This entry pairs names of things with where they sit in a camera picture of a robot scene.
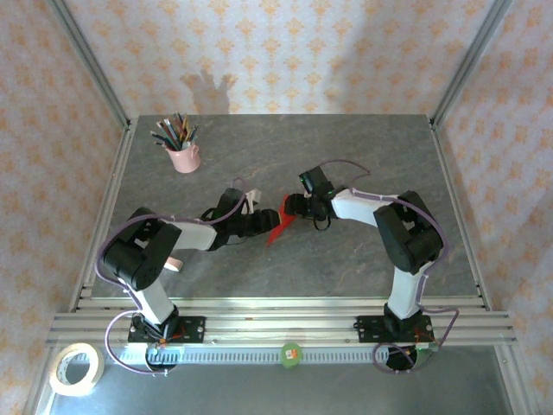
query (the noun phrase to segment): pencil holder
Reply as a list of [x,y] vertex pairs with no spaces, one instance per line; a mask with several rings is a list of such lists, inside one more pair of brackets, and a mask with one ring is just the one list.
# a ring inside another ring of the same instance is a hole
[[175,170],[179,173],[192,173],[200,167],[199,149],[200,147],[196,144],[191,144],[190,147],[181,151],[170,150],[167,147],[165,148],[169,157],[171,157]]

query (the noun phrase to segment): pencil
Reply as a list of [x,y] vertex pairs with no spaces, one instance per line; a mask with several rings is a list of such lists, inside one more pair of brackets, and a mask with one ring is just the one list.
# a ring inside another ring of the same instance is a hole
[[184,140],[186,134],[184,133],[184,130],[182,129],[181,125],[179,124],[178,118],[175,117],[173,119],[173,121],[175,121],[174,124],[177,127],[176,132],[179,133],[179,143],[181,143],[181,145],[182,145],[182,141]]
[[187,129],[186,129],[186,126],[185,126],[185,119],[187,118],[187,116],[184,117],[184,119],[182,119],[182,115],[180,112],[176,112],[175,115],[177,116],[177,118],[181,121],[181,130],[182,130],[182,136],[183,136],[183,140],[186,140],[186,137],[187,137]]
[[176,143],[177,147],[179,148],[178,150],[181,150],[181,148],[180,148],[181,147],[181,142],[179,141],[179,138],[176,136],[175,130],[173,129],[173,125],[171,125],[171,122],[169,121],[169,118],[165,118],[163,120],[163,122],[165,123],[165,125],[168,128],[169,134],[175,140],[175,143]]
[[158,140],[167,141],[167,138],[162,137],[162,136],[160,136],[159,134],[156,134],[155,131],[150,131],[149,134],[150,134],[152,137],[157,138]]
[[184,140],[185,141],[188,141],[188,138],[190,137],[190,127],[188,127],[188,116],[184,116],[184,122],[182,123],[182,129],[184,130],[184,133],[185,133],[185,138]]
[[169,130],[168,130],[167,126],[166,126],[166,125],[163,125],[160,121],[158,121],[158,122],[156,123],[156,125],[157,125],[157,126],[159,127],[159,129],[160,129],[161,131],[163,131],[163,132],[165,133],[165,135],[167,136],[166,139],[167,139],[167,141],[168,141],[168,143],[169,143],[169,147],[171,147],[171,148],[172,148],[173,150],[175,150],[175,151],[178,151],[179,146],[178,146],[177,143],[173,143],[173,140],[171,140],[171,134],[169,133]]
[[198,130],[198,125],[195,125],[192,129],[192,132],[190,133],[190,139],[188,140],[189,143],[193,143],[196,139],[196,130]]

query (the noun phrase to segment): red cloth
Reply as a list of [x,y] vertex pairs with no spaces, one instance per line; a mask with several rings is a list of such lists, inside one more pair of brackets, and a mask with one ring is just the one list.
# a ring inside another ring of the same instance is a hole
[[273,243],[273,241],[278,238],[283,232],[286,227],[294,221],[296,218],[295,215],[289,215],[284,212],[284,204],[286,203],[286,198],[288,195],[284,196],[283,203],[280,205],[280,208],[278,209],[278,213],[280,214],[280,225],[275,227],[272,231],[270,231],[269,240],[267,241],[267,246]]

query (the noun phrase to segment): wall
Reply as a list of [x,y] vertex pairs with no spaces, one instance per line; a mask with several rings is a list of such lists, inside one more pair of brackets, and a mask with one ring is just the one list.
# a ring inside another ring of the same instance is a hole
[[442,138],[493,303],[514,317],[543,413],[553,409],[553,14],[518,0]]
[[0,410],[67,310],[120,128],[46,2],[0,8]]
[[127,113],[431,113],[492,0],[68,0]]

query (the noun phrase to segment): masking tape roll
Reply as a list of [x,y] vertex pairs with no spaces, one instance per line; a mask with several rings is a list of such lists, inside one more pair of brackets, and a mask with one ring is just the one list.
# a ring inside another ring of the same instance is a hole
[[[69,361],[80,353],[86,354],[90,366],[85,377],[72,384],[67,380],[67,367]],[[54,392],[63,396],[87,395],[98,383],[103,372],[104,355],[88,343],[74,343],[55,356],[50,368],[50,386]]]

